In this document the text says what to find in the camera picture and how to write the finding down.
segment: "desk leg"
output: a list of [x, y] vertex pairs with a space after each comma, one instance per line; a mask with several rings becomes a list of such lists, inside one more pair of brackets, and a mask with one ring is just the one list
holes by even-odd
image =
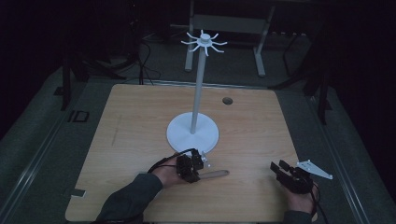
[[260, 43], [257, 47], [253, 48], [254, 59], [256, 60], [257, 72], [259, 74], [259, 77], [265, 76], [264, 64], [262, 63], [262, 46], [264, 45], [265, 37], [267, 37], [268, 35], [268, 29], [270, 28], [271, 19], [273, 18], [274, 11], [275, 7], [271, 7], [267, 22], [262, 27], [262, 38], [260, 39]]
[[[189, 25], [189, 32], [191, 35], [193, 35], [194, 32], [194, 1], [190, 0], [190, 25]], [[194, 58], [194, 52], [192, 52], [193, 45], [188, 45], [187, 46], [187, 55], [186, 55], [186, 64], [184, 66], [184, 70], [186, 72], [192, 71], [192, 61]]]

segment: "round white base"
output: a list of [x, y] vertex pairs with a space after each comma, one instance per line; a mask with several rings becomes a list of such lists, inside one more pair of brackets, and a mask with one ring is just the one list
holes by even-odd
[[177, 152], [196, 148], [202, 154], [212, 150], [219, 140], [219, 129], [208, 116], [198, 113], [195, 134], [191, 134], [192, 112], [176, 116], [168, 125], [166, 136]]

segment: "wooden table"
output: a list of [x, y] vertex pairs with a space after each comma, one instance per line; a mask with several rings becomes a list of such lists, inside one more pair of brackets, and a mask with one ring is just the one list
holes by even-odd
[[[175, 151], [166, 139], [169, 122], [192, 111], [194, 87], [115, 85], [107, 100], [65, 216], [93, 221], [106, 198], [140, 172]], [[231, 105], [222, 102], [233, 99]], [[165, 189], [148, 206], [149, 222], [279, 221], [286, 202], [270, 163], [297, 162], [273, 91], [203, 88], [200, 113], [219, 127], [219, 141], [207, 154], [224, 177]]]

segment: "human hand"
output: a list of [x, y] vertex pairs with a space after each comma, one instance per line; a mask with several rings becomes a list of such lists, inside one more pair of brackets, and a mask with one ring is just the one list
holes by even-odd
[[161, 180], [165, 189], [172, 187], [175, 184], [187, 183], [177, 174], [176, 163], [177, 158], [173, 158], [164, 162], [161, 164], [161, 166], [152, 171], [152, 174], [158, 176], [158, 178]]
[[[315, 199], [318, 196], [318, 188], [316, 187], [317, 184], [314, 183], [314, 187], [312, 188], [312, 192], [315, 196]], [[291, 211], [299, 211], [299, 212], [305, 212], [308, 214], [311, 214], [312, 211], [314, 210], [314, 206], [315, 206], [315, 202], [312, 198], [312, 195], [310, 193], [307, 194], [296, 194], [291, 192], [289, 189], [287, 189], [286, 187], [282, 186], [284, 191], [285, 191], [285, 195], [287, 197], [288, 200], [288, 208]]]

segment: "dark sleeve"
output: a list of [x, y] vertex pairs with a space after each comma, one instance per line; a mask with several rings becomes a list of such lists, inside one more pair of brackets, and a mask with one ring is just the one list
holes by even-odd
[[283, 224], [310, 224], [312, 223], [312, 217], [310, 214], [305, 212], [287, 211], [283, 216]]
[[162, 188], [163, 184], [156, 175], [138, 175], [131, 184], [107, 198], [96, 220], [123, 219], [140, 215]]

